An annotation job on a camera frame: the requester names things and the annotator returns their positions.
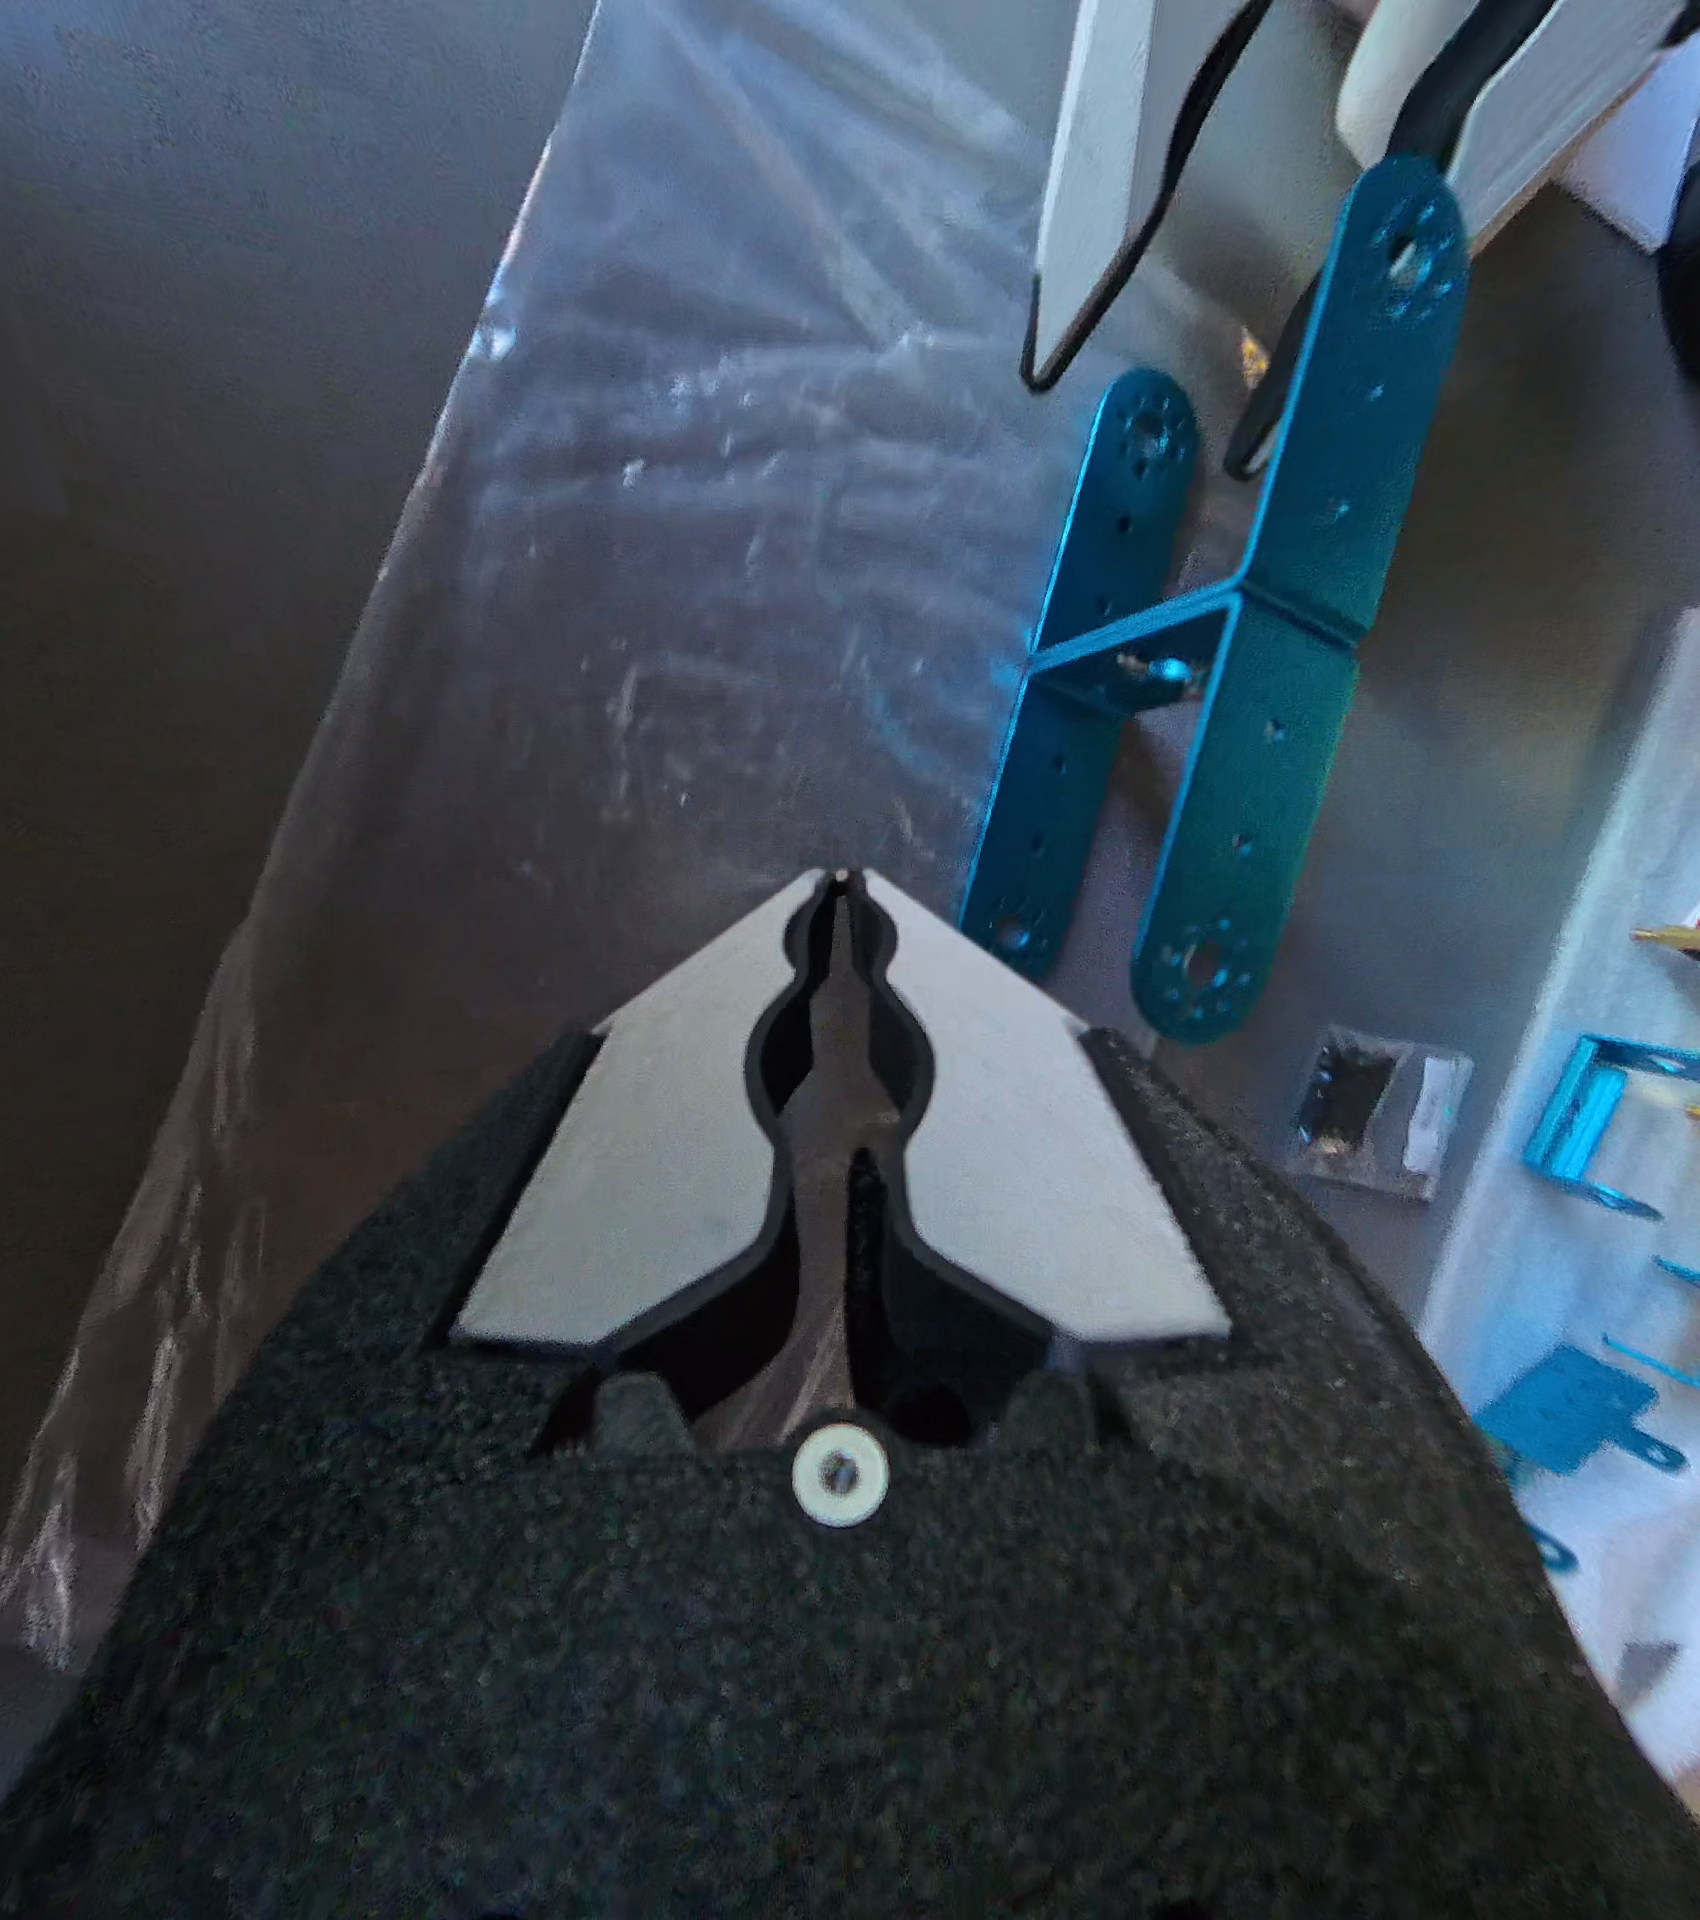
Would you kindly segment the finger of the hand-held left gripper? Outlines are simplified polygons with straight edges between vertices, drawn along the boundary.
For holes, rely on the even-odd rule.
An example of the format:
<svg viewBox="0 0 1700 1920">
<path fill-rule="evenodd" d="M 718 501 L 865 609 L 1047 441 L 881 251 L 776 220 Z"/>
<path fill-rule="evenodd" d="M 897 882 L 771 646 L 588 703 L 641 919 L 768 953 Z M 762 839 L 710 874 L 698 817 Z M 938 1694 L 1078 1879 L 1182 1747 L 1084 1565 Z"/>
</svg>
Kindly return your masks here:
<svg viewBox="0 0 1700 1920">
<path fill-rule="evenodd" d="M 1337 132 L 1365 175 L 1426 163 L 1479 254 L 1699 30 L 1679 2 L 1372 5 Z"/>
<path fill-rule="evenodd" d="M 1051 394 L 1161 232 L 1269 2 L 1080 2 L 1038 217 L 1021 381 Z"/>
</svg>

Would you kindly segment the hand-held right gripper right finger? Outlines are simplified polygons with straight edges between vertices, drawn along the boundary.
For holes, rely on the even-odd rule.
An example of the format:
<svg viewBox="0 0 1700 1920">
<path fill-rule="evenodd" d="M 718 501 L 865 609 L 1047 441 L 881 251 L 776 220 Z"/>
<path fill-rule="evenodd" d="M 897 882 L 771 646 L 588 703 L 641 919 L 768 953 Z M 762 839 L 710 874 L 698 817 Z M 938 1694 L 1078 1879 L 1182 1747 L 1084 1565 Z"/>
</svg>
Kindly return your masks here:
<svg viewBox="0 0 1700 1920">
<path fill-rule="evenodd" d="M 853 874 L 850 909 L 910 1260 L 1042 1340 L 1229 1340 L 1095 1030 L 886 877 Z"/>
</svg>

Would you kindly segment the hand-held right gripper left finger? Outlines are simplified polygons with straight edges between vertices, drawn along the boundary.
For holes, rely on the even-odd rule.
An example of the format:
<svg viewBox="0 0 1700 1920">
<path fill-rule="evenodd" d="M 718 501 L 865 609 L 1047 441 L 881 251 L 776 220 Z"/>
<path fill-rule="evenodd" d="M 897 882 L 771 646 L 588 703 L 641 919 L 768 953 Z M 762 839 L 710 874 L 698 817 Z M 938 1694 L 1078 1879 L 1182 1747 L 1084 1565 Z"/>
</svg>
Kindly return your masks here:
<svg viewBox="0 0 1700 1920">
<path fill-rule="evenodd" d="M 811 869 L 616 1009 L 453 1324 L 630 1353 L 752 1279 L 790 1211 L 838 872 Z"/>
</svg>

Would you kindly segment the blue H-shaped metal bracket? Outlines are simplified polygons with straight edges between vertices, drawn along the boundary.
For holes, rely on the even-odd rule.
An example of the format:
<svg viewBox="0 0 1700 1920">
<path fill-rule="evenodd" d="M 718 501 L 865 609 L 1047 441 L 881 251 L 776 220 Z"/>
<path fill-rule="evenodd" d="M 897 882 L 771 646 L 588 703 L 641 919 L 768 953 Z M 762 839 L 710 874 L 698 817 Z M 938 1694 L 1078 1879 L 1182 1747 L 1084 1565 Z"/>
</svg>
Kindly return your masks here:
<svg viewBox="0 0 1700 1920">
<path fill-rule="evenodd" d="M 958 928 L 1030 980 L 1072 924 L 1127 724 L 1196 731 L 1129 980 L 1175 1044 L 1265 991 L 1318 825 L 1462 327 L 1469 244 L 1439 168 L 1400 154 L 1343 203 L 1237 569 L 1164 594 L 1199 473 L 1173 377 L 1108 384 L 1064 519 Z"/>
</svg>

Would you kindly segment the group of small zip bags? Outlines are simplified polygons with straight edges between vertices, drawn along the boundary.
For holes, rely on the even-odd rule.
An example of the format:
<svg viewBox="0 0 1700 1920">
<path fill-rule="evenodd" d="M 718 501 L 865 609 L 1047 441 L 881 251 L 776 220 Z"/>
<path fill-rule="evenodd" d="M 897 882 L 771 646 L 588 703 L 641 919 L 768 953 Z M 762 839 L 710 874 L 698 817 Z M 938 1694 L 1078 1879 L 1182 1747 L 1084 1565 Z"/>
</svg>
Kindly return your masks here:
<svg viewBox="0 0 1700 1920">
<path fill-rule="evenodd" d="M 1428 1204 L 1475 1071 L 1453 1048 L 1326 1025 L 1285 1126 L 1285 1172 Z"/>
</svg>

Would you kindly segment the clear plastic bag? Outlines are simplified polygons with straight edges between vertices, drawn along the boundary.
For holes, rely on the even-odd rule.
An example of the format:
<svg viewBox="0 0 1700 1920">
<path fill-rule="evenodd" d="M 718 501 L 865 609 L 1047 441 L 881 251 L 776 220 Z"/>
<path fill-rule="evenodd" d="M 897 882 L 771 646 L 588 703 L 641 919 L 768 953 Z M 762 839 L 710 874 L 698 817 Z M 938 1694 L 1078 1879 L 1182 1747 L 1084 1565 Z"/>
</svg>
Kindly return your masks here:
<svg viewBox="0 0 1700 1920">
<path fill-rule="evenodd" d="M 291 1297 L 552 1038 L 812 866 L 952 914 L 1089 424 L 1269 335 L 1159 253 L 1021 358 L 1075 5 L 599 5 L 0 1532 L 80 1669 Z"/>
</svg>

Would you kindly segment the white foam sheet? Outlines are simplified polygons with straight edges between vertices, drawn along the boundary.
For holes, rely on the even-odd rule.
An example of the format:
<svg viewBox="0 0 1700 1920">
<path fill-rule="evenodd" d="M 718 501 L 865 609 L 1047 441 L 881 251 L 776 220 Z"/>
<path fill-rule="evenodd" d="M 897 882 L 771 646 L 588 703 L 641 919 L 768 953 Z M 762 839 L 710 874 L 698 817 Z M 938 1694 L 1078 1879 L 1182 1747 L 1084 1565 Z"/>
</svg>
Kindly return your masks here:
<svg viewBox="0 0 1700 1920">
<path fill-rule="evenodd" d="M 1421 1317 L 1421 1336 L 1479 1415 L 1558 1345 L 1648 1380 L 1639 1416 L 1686 1455 L 1665 1475 L 1603 1451 L 1517 1493 L 1523 1519 L 1580 1561 L 1550 1577 L 1588 1666 L 1652 1767 L 1700 1788 L 1700 1392 L 1615 1354 L 1609 1333 L 1700 1370 L 1700 1086 L 1636 1075 L 1588 1177 L 1657 1206 L 1639 1220 L 1575 1198 L 1523 1164 L 1582 1034 L 1700 1052 L 1700 960 L 1632 941 L 1700 905 L 1700 609 L 1679 617 L 1622 780 L 1585 866 L 1534 1017 L 1505 1083 Z"/>
</svg>

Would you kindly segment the blue long U bracket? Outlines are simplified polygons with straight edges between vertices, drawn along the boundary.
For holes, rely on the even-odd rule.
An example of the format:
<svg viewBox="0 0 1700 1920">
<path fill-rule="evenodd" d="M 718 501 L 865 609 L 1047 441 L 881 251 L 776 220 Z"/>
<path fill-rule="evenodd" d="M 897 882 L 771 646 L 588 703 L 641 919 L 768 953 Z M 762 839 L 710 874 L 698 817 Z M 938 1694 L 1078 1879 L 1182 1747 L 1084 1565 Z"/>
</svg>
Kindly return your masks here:
<svg viewBox="0 0 1700 1920">
<path fill-rule="evenodd" d="M 1700 1086 L 1700 1052 L 1585 1032 L 1534 1123 L 1523 1164 L 1548 1187 L 1582 1203 L 1660 1224 L 1665 1213 L 1648 1201 L 1591 1179 L 1591 1166 L 1634 1077 Z"/>
</svg>

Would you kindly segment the blue perforated U bracket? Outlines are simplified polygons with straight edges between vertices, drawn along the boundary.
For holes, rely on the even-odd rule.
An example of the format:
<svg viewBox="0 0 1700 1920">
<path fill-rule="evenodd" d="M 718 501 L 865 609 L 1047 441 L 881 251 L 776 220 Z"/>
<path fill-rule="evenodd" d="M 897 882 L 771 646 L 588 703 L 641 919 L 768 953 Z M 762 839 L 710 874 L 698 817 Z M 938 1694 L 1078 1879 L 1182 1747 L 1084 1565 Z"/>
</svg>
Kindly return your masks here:
<svg viewBox="0 0 1700 1920">
<path fill-rule="evenodd" d="M 1689 1457 L 1639 1423 L 1657 1401 L 1651 1380 L 1558 1345 L 1473 1423 L 1515 1488 L 1543 1476 L 1576 1476 L 1606 1448 L 1679 1476 L 1689 1471 Z"/>
</svg>

